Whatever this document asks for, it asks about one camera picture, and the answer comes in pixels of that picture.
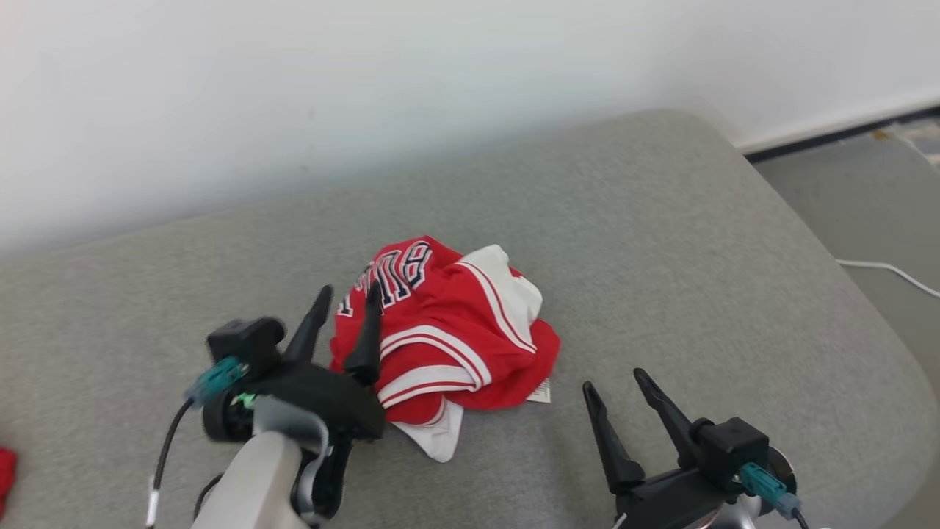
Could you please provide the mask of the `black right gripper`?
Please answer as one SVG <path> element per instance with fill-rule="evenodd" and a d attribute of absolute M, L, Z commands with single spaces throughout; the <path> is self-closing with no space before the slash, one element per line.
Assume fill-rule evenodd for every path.
<path fill-rule="evenodd" d="M 583 398 L 601 459 L 607 488 L 615 496 L 614 529 L 691 529 L 715 518 L 726 503 L 735 503 L 743 486 L 730 475 L 714 479 L 696 465 L 692 422 L 642 368 L 632 370 L 647 404 L 658 413 L 677 451 L 679 469 L 646 478 L 628 455 L 609 422 L 607 406 L 591 381 Z"/>

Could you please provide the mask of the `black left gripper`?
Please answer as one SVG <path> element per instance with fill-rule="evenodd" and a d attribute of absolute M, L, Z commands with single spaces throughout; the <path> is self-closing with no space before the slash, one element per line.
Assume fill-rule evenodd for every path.
<path fill-rule="evenodd" d="M 345 475 L 355 443 L 378 441 L 386 413 L 369 387 L 380 378 L 382 291 L 369 285 L 365 315 L 355 347 L 343 362 L 346 374 L 310 364 L 320 329 L 331 312 L 333 286 L 320 289 L 284 351 L 289 365 L 242 385 L 254 396 L 250 406 L 255 434 L 275 432 L 300 451 L 289 502 L 300 519 L 332 519 L 339 512 Z"/>

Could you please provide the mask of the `red white basketball jersey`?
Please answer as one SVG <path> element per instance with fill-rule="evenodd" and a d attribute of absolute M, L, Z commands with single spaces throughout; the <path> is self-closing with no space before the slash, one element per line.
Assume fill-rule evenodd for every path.
<path fill-rule="evenodd" d="M 561 341 L 543 319 L 543 295 L 500 245 L 460 254 L 432 237 L 381 248 L 335 313 L 330 368 L 350 358 L 376 287 L 386 419 L 429 458 L 449 462 L 466 409 L 498 411 L 551 400 Z"/>

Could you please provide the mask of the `red garment with white band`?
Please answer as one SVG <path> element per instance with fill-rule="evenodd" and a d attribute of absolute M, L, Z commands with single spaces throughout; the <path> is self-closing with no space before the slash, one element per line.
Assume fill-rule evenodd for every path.
<path fill-rule="evenodd" d="M 15 485 L 19 456 L 10 449 L 0 447 L 0 522 L 7 511 L 7 499 Z"/>

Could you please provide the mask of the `dark baseboard strip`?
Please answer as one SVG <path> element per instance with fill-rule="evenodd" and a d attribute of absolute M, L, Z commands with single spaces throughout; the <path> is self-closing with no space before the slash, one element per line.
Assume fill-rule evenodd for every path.
<path fill-rule="evenodd" d="M 923 118 L 937 117 L 940 117 L 940 104 L 933 105 L 933 107 L 921 109 L 916 112 L 908 112 L 906 114 L 897 115 L 890 118 L 883 118 L 883 120 L 872 121 L 871 123 L 863 123 L 848 129 L 837 130 L 835 132 L 823 135 L 816 135 L 816 137 L 806 138 L 806 140 L 789 142 L 788 144 L 783 144 L 773 148 L 765 148 L 761 151 L 754 151 L 754 153 L 743 154 L 743 157 L 748 160 L 748 163 L 754 165 L 756 163 L 762 163 L 768 160 L 782 157 L 784 155 L 802 153 L 802 151 L 808 151 L 812 150 L 813 148 L 827 146 L 839 141 L 849 140 L 849 138 L 856 137 L 856 135 L 872 133 L 873 131 L 882 130 L 884 128 L 890 127 L 891 125 L 913 123 L 917 120 L 923 120 Z"/>

